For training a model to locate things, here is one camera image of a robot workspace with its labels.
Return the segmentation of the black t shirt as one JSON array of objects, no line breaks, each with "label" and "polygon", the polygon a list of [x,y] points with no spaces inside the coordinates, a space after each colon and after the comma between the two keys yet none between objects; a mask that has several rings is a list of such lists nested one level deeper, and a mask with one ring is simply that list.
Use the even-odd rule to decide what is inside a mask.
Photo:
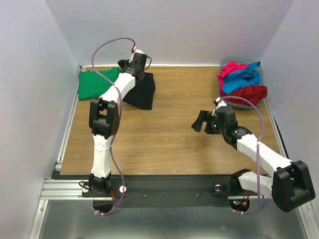
[{"label": "black t shirt", "polygon": [[155,90],[153,73],[145,73],[144,78],[125,95],[123,102],[141,110],[151,110]]}]

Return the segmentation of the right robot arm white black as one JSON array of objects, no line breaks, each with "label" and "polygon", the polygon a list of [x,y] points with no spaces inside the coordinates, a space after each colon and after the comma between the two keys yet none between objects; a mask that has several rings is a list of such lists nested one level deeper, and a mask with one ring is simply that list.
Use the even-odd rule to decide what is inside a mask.
[{"label": "right robot arm white black", "polygon": [[267,172],[267,176],[262,176],[242,169],[232,174],[233,193],[252,191],[266,196],[286,213],[316,197],[308,166],[301,160],[291,161],[259,142],[252,131],[239,126],[230,106],[218,107],[213,112],[201,110],[191,127],[196,132],[221,135],[227,144]]}]

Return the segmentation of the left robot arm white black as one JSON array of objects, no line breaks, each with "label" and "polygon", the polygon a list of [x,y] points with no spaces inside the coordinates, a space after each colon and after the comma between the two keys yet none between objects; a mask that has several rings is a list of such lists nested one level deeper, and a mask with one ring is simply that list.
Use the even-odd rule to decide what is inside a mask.
[{"label": "left robot arm white black", "polygon": [[97,194],[108,194],[111,188],[110,148],[120,126],[123,97],[144,77],[147,55],[135,50],[120,70],[116,81],[97,98],[92,98],[89,128],[94,140],[94,159],[89,188]]}]

